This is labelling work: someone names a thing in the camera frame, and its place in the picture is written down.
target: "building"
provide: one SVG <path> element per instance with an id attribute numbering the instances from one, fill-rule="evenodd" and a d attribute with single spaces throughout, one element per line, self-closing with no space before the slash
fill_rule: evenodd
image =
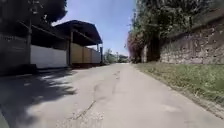
<path id="1" fill-rule="evenodd" d="M 69 64 L 73 66 L 99 65 L 102 63 L 102 44 L 95 25 L 72 20 L 55 26 L 69 37 Z M 88 46 L 97 46 L 97 50 Z"/>

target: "grass verge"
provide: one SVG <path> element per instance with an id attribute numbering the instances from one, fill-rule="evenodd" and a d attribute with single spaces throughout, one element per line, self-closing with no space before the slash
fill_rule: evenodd
<path id="1" fill-rule="evenodd" d="M 193 100 L 202 98 L 224 108 L 224 65 L 146 63 L 137 67 L 175 90 L 190 93 Z"/>

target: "blue sky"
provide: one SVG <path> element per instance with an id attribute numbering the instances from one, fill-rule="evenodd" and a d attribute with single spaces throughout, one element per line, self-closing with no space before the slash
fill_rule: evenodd
<path id="1" fill-rule="evenodd" d="M 81 20 L 96 25 L 104 50 L 128 55 L 124 48 L 130 30 L 135 0 L 68 0 L 68 13 L 58 23 Z"/>

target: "foliage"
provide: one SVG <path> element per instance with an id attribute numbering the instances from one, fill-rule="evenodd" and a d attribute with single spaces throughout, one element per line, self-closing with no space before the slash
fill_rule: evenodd
<path id="1" fill-rule="evenodd" d="M 118 63 L 127 63 L 128 62 L 128 56 L 119 55 Z"/>
<path id="2" fill-rule="evenodd" d="M 8 14 L 6 19 L 13 21 L 27 21 L 33 19 L 56 22 L 66 15 L 67 0 L 7 0 L 3 9 Z"/>
<path id="3" fill-rule="evenodd" d="M 66 6 L 67 0 L 48 0 L 44 6 L 44 19 L 48 23 L 62 19 L 67 13 Z"/>
<path id="4" fill-rule="evenodd" d="M 143 72 L 163 80 L 174 89 L 187 90 L 196 96 L 224 106 L 223 65 L 139 64 Z"/>
<path id="5" fill-rule="evenodd" d="M 127 46 L 132 58 L 140 58 L 143 46 L 189 29 L 192 18 L 207 9 L 211 0 L 137 0 Z"/>
<path id="6" fill-rule="evenodd" d="M 111 49 L 107 49 L 104 53 L 104 63 L 105 64 L 112 64 L 116 63 L 116 56 L 112 54 Z"/>

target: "road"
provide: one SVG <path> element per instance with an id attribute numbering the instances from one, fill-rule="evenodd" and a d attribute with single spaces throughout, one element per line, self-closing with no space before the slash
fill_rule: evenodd
<path id="1" fill-rule="evenodd" d="M 11 128 L 223 128 L 224 121 L 130 64 L 0 80 Z"/>

